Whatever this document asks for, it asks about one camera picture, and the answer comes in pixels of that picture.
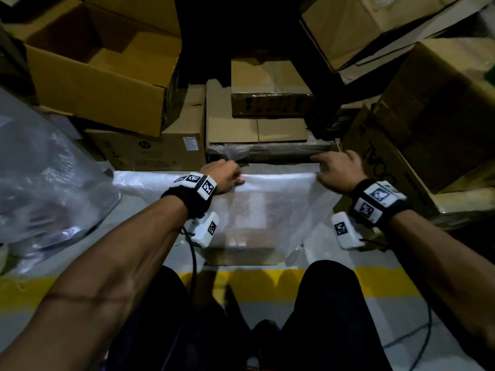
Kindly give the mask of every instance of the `black wrist strap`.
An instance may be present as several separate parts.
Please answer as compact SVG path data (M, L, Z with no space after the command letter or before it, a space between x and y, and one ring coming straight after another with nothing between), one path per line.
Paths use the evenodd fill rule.
M362 180L350 195L351 214L367 227L384 229L396 214L412 209L405 196L391 188L388 182L382 185L373 179Z
M184 186L171 187L163 193L161 198L167 195L174 195L182 200L188 209L188 218L202 218L210 208L211 199L213 199L213 195L210 195L208 200L205 200L201 198L196 189Z

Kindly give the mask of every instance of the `wrist strap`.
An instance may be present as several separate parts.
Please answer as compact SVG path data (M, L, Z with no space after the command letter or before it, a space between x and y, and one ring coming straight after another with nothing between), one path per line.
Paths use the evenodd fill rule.
M187 207L188 218L202 218L210 208L215 188L216 182L210 176L190 173L177 178L161 198L175 195Z
M406 196L387 181L363 180L352 191L351 198L352 214L367 227L383 229L396 214L412 209Z

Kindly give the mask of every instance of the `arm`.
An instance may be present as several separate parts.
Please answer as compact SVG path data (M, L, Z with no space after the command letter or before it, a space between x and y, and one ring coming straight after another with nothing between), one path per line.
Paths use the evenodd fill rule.
M244 183L230 161L209 164L201 173L217 182L215 194ZM183 202L166 196L95 243L57 279L26 329L0 355L0 369L87 370L99 361L187 218Z
M328 165L318 176L349 195L366 175L353 151L313 157ZM495 355L495 265L414 211L395 215L384 229L405 271L466 352L485 367Z

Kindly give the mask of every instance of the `concrete floor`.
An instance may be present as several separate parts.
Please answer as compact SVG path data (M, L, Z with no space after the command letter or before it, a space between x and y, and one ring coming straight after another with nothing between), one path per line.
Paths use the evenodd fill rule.
M306 173L318 170L318 164L253 164L245 167L244 173ZM7 275L0 279L0 351L24 328L43 294L67 265L109 230L145 206L142 199L123 195L120 204L87 238L36 265L27 274ZM383 344L427 322L426 302L405 275L393 252L343 251L338 247L333 231L321 223L306 238L303 248L294 251L286 263L269 267L213 268L204 266L204 260L198 255L198 265L199 271L216 270L213 296L220 303L226 285L232 286L250 327L254 327L262 319L272 319L282 326L293 310L304 269L321 259L335 260L356 272ZM192 270L189 248L174 247L164 265L173 268L186 279ZM272 281L273 284L267 284L267 281ZM386 351L394 370L409 369L425 336L426 330L422 330ZM434 316L430 343L417 370L480 369L477 363L463 353L450 332Z

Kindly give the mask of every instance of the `gray floor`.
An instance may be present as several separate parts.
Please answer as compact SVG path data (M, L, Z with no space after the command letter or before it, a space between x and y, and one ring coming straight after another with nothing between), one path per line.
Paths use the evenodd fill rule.
M305 173L318 171L318 164L302 164L295 166L272 166L253 164L244 168L246 174L281 174ZM146 206L137 197L124 195L120 204L105 219L101 226L83 241L63 250L49 260L31 269L22 280L38 279L43 276L57 276L67 265L85 249L105 235L109 230L129 218ZM371 251L365 253L347 252L341 250L333 232L323 224L319 224L306 238L303 249L296 251L290 261L278 266L262 267L276 270L287 268L306 268L310 263L320 259L338 261L350 268L383 267L388 269L400 268L391 251L382 253ZM189 273L192 270L191 256L185 247L174 247L164 263L173 268L178 274ZM204 261L199 257L199 268ZM260 267L220 267L219 271L238 269L258 269ZM405 333L427 322L426 302L417 295L405 297L367 297L368 307L375 321L380 339L388 343ZM275 320L282 326L292 312L293 301L277 300L240 301L241 311L250 327L262 319ZM4 349L27 324L33 309L2 311L0 307L0 351ZM426 349L418 370L479 370L473 360L463 353L457 341L438 318L434 318L434 327L430 344ZM394 370L408 370L423 344L426 331L405 340L403 343L387 350L387 356Z

